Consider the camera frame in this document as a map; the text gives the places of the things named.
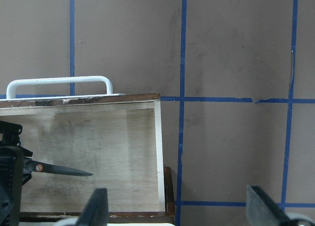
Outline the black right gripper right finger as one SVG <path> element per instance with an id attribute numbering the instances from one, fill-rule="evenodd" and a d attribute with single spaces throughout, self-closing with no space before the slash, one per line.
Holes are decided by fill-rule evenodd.
<path id="1" fill-rule="evenodd" d="M 285 213 L 260 187 L 246 188 L 246 216 L 252 226 L 313 226 L 315 221 L 298 213 Z"/>

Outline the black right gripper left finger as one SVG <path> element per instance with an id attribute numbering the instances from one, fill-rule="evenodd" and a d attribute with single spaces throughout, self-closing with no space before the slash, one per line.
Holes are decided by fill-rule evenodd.
<path id="1" fill-rule="evenodd" d="M 106 226 L 109 223 L 106 188 L 95 189 L 76 222 L 77 226 Z"/>

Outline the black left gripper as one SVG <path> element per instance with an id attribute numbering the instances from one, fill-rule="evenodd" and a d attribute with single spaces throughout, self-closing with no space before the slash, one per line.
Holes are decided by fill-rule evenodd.
<path id="1" fill-rule="evenodd" d="M 24 156 L 32 151 L 21 146 L 20 124 L 0 122 L 0 224 L 17 226 L 20 220 Z"/>

